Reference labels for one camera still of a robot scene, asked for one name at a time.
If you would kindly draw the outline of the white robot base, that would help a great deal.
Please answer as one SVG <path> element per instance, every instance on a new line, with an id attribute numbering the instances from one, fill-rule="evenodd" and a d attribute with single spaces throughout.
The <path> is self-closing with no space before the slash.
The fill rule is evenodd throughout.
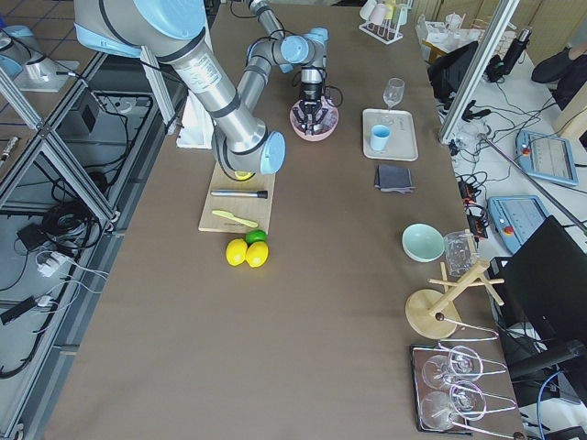
<path id="1" fill-rule="evenodd" d="M 194 93 L 188 92 L 176 145 L 180 149 L 212 148 L 214 123 Z"/>

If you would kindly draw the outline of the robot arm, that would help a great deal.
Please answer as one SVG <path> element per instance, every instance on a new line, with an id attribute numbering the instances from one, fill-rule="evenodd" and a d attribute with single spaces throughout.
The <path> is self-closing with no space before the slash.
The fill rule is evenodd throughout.
<path id="1" fill-rule="evenodd" d="M 299 97 L 290 110 L 291 124 L 302 136 L 320 137 L 329 130 L 332 106 L 324 97 L 327 78 L 328 33 L 323 27 L 297 35 L 285 30 L 266 1 L 248 1 L 249 11 L 267 36 L 249 46 L 238 84 L 242 103 L 252 111 L 275 67 L 287 73 L 300 69 Z"/>
<path id="2" fill-rule="evenodd" d="M 173 67 L 216 124 L 217 160 L 233 171 L 274 174 L 285 139 L 247 108 L 205 42 L 201 1 L 77 1 L 74 25 L 85 47 L 127 58 L 149 49 Z"/>

